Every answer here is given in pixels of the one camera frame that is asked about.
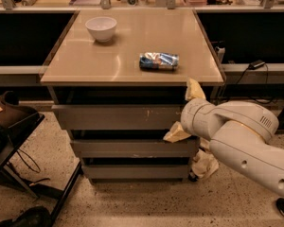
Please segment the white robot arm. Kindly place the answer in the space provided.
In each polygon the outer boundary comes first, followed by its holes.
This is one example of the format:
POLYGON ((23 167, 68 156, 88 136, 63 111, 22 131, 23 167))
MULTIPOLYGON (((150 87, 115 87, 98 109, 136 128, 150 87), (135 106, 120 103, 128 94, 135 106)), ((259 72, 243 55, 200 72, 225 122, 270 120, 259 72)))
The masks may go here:
POLYGON ((199 82, 188 79, 181 119, 164 139, 198 136, 220 162, 284 198, 284 149, 268 144, 277 128, 277 117, 264 107, 245 101, 214 105, 199 82))

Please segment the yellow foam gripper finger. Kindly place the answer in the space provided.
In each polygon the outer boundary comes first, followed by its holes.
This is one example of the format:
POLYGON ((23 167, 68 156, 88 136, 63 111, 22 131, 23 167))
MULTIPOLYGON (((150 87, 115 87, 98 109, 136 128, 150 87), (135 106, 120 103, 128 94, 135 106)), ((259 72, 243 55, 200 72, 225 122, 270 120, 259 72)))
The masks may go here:
POLYGON ((169 131, 165 134, 163 139, 170 143, 175 143, 178 141, 182 141, 190 137, 190 134, 185 132, 181 123, 176 121, 169 131))
POLYGON ((190 101, 194 98, 202 98, 205 99, 204 91, 199 84, 199 82, 195 79, 188 79, 186 82, 186 101, 190 101))

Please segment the white cloth-covered gripper body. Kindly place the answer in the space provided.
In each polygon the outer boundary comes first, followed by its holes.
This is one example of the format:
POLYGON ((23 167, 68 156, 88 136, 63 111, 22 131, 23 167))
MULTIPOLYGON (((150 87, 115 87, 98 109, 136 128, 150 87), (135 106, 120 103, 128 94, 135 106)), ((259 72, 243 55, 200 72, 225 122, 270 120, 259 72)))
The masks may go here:
POLYGON ((181 125, 188 134, 210 140, 222 126, 222 120, 214 114, 216 106, 202 98, 189 101, 181 113, 181 125))

